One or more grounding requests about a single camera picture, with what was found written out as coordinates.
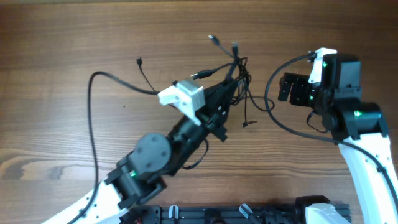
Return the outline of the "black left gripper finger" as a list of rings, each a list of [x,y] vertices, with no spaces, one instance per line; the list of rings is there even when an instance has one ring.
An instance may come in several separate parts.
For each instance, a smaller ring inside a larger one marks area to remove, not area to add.
[[[205,89],[205,99],[209,100],[213,96],[224,97],[227,100],[231,100],[238,87],[237,80],[223,80],[216,85]]]
[[[229,110],[229,106],[231,104],[231,100],[225,99],[222,97],[213,96],[209,100],[205,99],[205,108],[206,113],[222,113],[227,112]]]

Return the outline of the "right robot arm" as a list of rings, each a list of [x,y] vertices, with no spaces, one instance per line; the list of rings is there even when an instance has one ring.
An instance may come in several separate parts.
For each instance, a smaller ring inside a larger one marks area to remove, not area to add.
[[[353,54],[310,52],[311,75],[285,73],[278,99],[322,117],[354,182],[365,223],[397,223],[397,175],[389,131],[377,103],[363,102],[361,62]]]

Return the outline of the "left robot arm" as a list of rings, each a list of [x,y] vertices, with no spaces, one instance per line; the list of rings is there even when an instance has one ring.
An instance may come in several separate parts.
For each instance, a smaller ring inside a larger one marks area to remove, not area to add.
[[[158,92],[160,104],[176,107],[183,118],[168,135],[141,137],[133,151],[99,183],[94,197],[85,195],[48,223],[73,223],[74,215],[79,216],[77,223],[100,223],[156,197],[166,188],[163,176],[186,169],[186,161],[210,133],[226,140],[224,124],[237,88],[238,81],[233,79],[209,88],[188,79]]]

